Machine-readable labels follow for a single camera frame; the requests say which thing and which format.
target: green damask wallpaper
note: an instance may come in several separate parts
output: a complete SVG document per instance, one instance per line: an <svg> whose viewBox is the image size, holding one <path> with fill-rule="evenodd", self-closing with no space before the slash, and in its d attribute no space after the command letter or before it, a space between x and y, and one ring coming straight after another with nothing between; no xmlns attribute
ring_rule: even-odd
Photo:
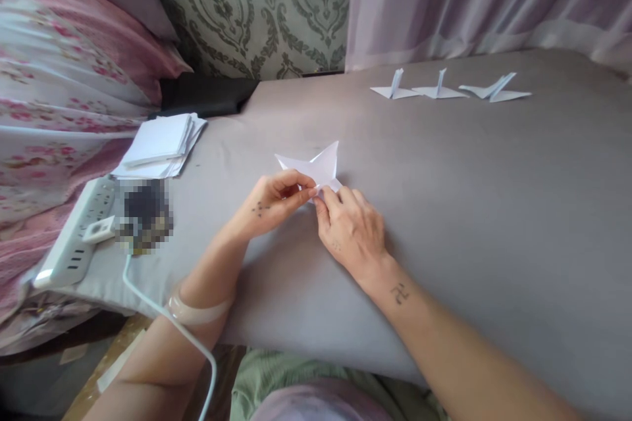
<svg viewBox="0 0 632 421"><path fill-rule="evenodd" d="M162 0L184 59L212 76L343 70L349 0Z"/></svg>

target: gray bed surface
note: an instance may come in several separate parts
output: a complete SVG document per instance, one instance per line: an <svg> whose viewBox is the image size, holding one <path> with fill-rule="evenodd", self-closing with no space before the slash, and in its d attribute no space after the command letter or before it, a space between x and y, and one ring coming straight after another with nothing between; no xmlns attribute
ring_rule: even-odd
<svg viewBox="0 0 632 421"><path fill-rule="evenodd" d="M405 64L401 87L488 86L531 97L388 100L397 66L263 82L239 116L209 120L169 183L173 236L134 265L156 301L196 263L275 153L340 140L338 179L384 214L413 277L576 407L632 418L632 87L585 57L523 51ZM106 243L65 289L143 306ZM423 383L385 319L325 251L313 207L250 245L223 340Z"/></svg>

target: hand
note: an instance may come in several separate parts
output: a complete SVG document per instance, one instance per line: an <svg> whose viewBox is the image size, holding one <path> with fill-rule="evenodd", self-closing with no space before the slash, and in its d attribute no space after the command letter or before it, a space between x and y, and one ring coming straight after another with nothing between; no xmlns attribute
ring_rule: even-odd
<svg viewBox="0 0 632 421"><path fill-rule="evenodd" d="M244 240L266 234L314 197L315 187L312 178L297 170L262 176L228 227Z"/></svg>
<svg viewBox="0 0 632 421"><path fill-rule="evenodd" d="M329 186L314 198L318 234L331 255L360 286L375 275L388 256L384 247L384 218L360 191L348 187L335 194Z"/></svg>

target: green cloth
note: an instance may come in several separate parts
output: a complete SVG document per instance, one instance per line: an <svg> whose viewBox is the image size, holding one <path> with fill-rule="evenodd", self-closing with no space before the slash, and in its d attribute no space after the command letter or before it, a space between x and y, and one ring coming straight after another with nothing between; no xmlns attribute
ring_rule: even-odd
<svg viewBox="0 0 632 421"><path fill-rule="evenodd" d="M416 385L288 353L252 349L246 353L237 372L230 421L249 420L261 402L275 390L327 377L353 383L382 405L393 421L448 419L434 395Z"/></svg>

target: small black tattoo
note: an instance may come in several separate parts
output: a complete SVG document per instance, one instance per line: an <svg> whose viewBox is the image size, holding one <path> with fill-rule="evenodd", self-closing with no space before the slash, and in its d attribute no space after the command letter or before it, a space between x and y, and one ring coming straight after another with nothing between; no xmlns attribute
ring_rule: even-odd
<svg viewBox="0 0 632 421"><path fill-rule="evenodd" d="M406 287L401 283L390 290L391 294L395 295L395 301L397 301L400 306L402 305L402 300L405 301L410 296L405 290Z"/></svg>

